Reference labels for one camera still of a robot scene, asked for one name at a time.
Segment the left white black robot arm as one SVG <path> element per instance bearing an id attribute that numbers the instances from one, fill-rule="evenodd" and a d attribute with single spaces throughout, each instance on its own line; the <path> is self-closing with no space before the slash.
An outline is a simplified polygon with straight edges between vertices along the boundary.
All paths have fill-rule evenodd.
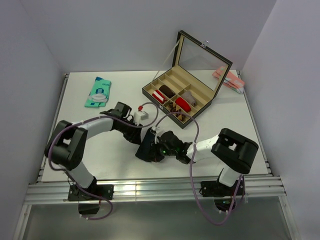
<path id="1" fill-rule="evenodd" d="M 63 171 L 80 186 L 79 194 L 86 200 L 96 197 L 97 179 L 82 162 L 86 142 L 101 133 L 118 131 L 130 143 L 141 144 L 142 124 L 134 117 L 128 119 L 131 108 L 118 102 L 114 109 L 103 111 L 99 116 L 72 123 L 61 120 L 56 125 L 46 147 L 44 155 L 54 171 Z"/>

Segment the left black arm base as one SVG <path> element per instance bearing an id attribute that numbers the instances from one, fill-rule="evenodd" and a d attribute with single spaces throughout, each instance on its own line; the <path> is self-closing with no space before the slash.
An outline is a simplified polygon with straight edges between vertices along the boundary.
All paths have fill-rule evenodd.
<path id="1" fill-rule="evenodd" d="M 78 202 L 78 213 L 82 218 L 88 220 L 102 220 L 111 215 L 113 212 L 114 185 L 113 184 L 96 184 L 87 189 L 79 187 L 77 184 L 69 186 L 67 196 L 68 202 Z M 102 203 L 106 202 L 110 206 L 108 213 L 97 216 L 101 209 Z"/>

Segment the navy patterned sock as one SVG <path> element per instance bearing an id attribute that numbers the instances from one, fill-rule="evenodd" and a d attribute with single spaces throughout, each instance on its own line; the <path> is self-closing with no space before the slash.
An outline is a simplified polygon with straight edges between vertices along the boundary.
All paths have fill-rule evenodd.
<path id="1" fill-rule="evenodd" d="M 150 127 L 137 149 L 135 156 L 144 162 L 159 163 L 165 158 L 160 154 L 159 150 L 155 143 L 155 134 Z"/>

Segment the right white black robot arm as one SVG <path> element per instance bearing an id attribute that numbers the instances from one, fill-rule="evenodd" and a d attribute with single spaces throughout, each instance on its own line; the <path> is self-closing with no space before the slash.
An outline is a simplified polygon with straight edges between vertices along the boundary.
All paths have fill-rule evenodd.
<path id="1" fill-rule="evenodd" d="M 152 127 L 154 146 L 160 157 L 174 156 L 183 164 L 195 163 L 205 159 L 218 159 L 224 163 L 218 182 L 217 191 L 229 194 L 240 175 L 250 172 L 259 146 L 253 140 L 229 129 L 223 128 L 214 137 L 199 142 L 183 142 L 171 130 L 162 131 Z"/>

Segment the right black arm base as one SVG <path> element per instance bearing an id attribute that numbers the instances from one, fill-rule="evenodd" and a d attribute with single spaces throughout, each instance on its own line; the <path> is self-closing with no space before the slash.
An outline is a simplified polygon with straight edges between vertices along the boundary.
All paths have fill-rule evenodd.
<path id="1" fill-rule="evenodd" d="M 227 213 L 229 211 L 233 195 L 235 193 L 237 184 L 239 182 L 239 187 L 236 191 L 236 196 L 241 196 L 239 203 L 241 203 L 245 198 L 245 180 L 242 177 L 241 180 L 236 180 L 232 187 L 228 187 L 219 183 L 218 181 L 201 181 L 201 188 L 199 193 L 203 197 L 213 197 L 214 205 L 218 211 Z"/>

